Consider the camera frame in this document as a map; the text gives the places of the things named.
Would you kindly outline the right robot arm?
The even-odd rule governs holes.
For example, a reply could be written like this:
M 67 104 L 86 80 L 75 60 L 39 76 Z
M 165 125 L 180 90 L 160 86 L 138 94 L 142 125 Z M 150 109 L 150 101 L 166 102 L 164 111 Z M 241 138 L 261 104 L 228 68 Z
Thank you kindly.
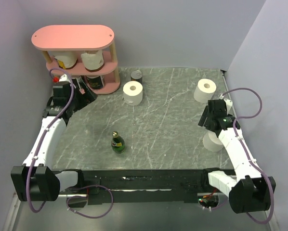
M 227 112 L 225 100 L 209 100 L 198 125 L 216 135 L 226 149 L 236 174 L 232 178 L 218 168 L 208 168 L 200 180 L 201 188 L 206 192 L 216 188 L 225 194 L 237 214 L 269 210 L 274 204 L 276 182 L 262 171 L 253 158 L 240 124 Z

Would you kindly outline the beige roll yellow label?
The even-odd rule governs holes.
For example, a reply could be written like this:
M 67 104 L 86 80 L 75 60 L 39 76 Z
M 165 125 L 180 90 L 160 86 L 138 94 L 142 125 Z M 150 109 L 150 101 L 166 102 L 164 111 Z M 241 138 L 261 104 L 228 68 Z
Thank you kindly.
M 78 61 L 78 58 L 73 51 L 53 51 L 52 54 L 59 67 L 62 69 L 71 69 Z

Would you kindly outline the black label roll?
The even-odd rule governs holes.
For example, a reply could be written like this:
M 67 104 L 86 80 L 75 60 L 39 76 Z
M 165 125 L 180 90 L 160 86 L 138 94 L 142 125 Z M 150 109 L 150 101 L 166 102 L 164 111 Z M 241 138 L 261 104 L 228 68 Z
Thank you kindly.
M 100 90 L 105 86 L 104 76 L 86 76 L 88 85 L 93 90 Z
M 82 86 L 81 86 L 81 84 L 83 83 L 82 76 L 72 78 L 72 81 L 76 88 L 82 89 Z

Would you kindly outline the beige paper roll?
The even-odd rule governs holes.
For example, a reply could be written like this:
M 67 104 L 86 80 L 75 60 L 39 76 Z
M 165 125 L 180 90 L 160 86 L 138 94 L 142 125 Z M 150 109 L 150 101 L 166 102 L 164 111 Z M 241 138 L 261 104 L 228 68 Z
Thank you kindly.
M 81 55 L 82 63 L 90 72 L 98 71 L 104 66 L 103 51 L 85 51 Z

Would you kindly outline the white paper towel roll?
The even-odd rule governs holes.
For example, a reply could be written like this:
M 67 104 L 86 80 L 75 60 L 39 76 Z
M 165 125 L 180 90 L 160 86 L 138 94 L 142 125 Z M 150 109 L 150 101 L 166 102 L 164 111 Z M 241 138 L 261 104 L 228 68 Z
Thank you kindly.
M 123 86 L 124 101 L 130 106 L 137 106 L 143 99 L 143 86 L 137 81 L 129 81 Z

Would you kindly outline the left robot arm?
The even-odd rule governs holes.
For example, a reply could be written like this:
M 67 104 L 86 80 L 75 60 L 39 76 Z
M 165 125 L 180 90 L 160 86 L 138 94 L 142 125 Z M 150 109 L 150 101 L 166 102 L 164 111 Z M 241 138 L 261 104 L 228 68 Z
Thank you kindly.
M 55 201 L 61 191 L 70 189 L 81 193 L 85 189 L 83 172 L 67 169 L 51 170 L 56 146 L 72 115 L 96 100 L 97 95 L 79 80 L 71 89 L 68 81 L 53 86 L 42 114 L 39 135 L 28 157 L 21 166 L 14 166 L 11 178 L 20 201 Z

